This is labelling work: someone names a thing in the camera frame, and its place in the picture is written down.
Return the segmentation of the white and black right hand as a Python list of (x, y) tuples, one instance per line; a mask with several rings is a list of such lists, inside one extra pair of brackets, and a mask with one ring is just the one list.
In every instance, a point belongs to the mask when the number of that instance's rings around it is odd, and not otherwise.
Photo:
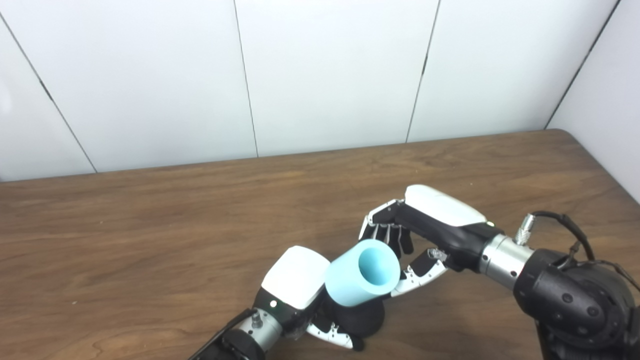
[(482, 271), (482, 257), (499, 228), (470, 205), (433, 187), (414, 184), (404, 198), (390, 200), (365, 215), (358, 239), (375, 239), (397, 258), (411, 255), (412, 235), (433, 244), (402, 269), (386, 298), (398, 297), (436, 280), (444, 272)]

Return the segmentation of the white and black left hand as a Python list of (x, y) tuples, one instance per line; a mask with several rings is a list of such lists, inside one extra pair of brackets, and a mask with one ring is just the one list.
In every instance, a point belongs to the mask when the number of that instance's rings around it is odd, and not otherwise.
[(365, 349), (361, 338), (340, 328), (322, 310), (329, 265), (317, 251), (293, 246), (270, 267), (253, 301), (256, 312), (242, 326), (264, 353), (281, 338), (297, 340), (304, 334), (355, 352)]

